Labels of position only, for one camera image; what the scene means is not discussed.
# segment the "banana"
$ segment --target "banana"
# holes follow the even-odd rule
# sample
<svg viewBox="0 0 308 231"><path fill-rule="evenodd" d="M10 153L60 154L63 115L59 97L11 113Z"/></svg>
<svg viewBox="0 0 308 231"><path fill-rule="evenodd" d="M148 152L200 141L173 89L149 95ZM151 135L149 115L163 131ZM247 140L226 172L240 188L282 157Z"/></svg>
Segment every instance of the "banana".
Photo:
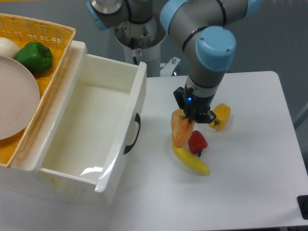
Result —
<svg viewBox="0 0 308 231"><path fill-rule="evenodd" d="M205 175L210 173L210 169L208 166L191 154L185 147L177 148L174 146L174 142L172 139L172 148L177 157L188 167L192 168L196 172Z"/></svg>

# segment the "white drawer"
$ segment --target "white drawer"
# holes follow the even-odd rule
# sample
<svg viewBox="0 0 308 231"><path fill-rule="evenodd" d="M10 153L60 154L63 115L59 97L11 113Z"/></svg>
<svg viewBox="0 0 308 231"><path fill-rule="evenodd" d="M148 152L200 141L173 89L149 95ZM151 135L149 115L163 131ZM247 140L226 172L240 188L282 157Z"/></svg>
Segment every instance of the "white drawer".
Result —
<svg viewBox="0 0 308 231"><path fill-rule="evenodd" d="M110 202L129 158L124 150L138 137L146 64L86 54L82 42L71 47L79 50L68 54L73 67L63 70L40 127L10 171L42 174L56 193L75 197L87 188Z"/></svg>

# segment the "wicker basket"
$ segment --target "wicker basket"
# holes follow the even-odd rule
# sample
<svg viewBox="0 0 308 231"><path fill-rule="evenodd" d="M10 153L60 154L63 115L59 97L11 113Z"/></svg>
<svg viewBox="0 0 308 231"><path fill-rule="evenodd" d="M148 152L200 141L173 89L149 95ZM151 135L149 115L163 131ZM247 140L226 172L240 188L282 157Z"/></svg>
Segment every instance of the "wicker basket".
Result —
<svg viewBox="0 0 308 231"><path fill-rule="evenodd" d="M0 37L14 41L20 48L31 41L38 41L52 52L52 67L43 74L34 75L40 92L40 103L28 126L19 133L0 140L0 167L10 167L28 134L35 128L46 99L53 91L59 67L75 35L75 29L33 18L0 13Z"/></svg>

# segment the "pepper stem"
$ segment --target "pepper stem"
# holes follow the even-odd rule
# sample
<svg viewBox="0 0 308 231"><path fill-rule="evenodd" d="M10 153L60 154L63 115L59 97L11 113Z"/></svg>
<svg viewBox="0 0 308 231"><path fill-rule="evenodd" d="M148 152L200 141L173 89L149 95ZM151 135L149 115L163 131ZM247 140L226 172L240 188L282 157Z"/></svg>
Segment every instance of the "pepper stem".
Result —
<svg viewBox="0 0 308 231"><path fill-rule="evenodd" d="M219 124L220 124L219 120L214 120L214 126L219 125Z"/></svg>

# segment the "white onion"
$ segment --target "white onion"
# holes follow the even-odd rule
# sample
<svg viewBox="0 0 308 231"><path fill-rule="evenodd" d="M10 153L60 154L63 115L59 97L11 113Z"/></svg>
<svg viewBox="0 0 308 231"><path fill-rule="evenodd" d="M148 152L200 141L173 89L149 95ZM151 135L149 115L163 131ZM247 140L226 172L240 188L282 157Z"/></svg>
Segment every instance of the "white onion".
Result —
<svg viewBox="0 0 308 231"><path fill-rule="evenodd" d="M0 38L0 55L14 58L20 48L8 38Z"/></svg>

